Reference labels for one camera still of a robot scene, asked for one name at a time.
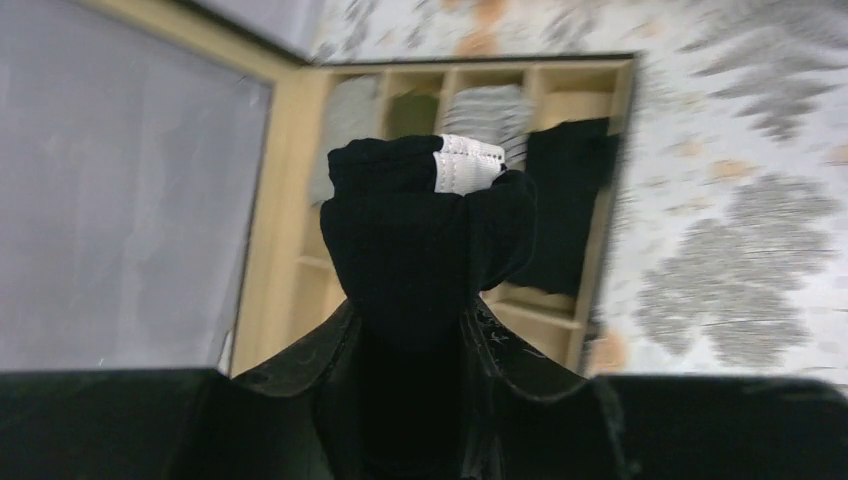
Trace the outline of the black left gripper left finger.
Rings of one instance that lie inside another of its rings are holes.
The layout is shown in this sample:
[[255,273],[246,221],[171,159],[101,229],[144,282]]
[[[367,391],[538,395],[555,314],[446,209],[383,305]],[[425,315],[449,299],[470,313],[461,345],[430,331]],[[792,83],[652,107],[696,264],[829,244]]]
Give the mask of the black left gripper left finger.
[[5,479],[329,479],[317,402],[348,305],[260,365],[6,372]]

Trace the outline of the black underwear white trim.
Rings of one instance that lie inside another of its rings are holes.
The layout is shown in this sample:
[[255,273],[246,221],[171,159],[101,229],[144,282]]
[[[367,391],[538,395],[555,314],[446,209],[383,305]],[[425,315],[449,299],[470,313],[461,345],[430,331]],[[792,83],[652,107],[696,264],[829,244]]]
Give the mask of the black underwear white trim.
[[358,139],[330,151],[320,226],[360,321],[363,475],[455,479],[463,430],[463,321],[523,268],[537,191],[494,157],[442,136]]

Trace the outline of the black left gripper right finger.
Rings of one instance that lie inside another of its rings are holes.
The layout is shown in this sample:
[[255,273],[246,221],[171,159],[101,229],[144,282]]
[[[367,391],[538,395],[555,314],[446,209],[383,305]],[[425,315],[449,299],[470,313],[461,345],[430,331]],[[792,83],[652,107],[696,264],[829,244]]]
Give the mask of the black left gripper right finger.
[[479,479],[843,479],[847,399],[815,379],[583,378],[482,303],[463,319]]

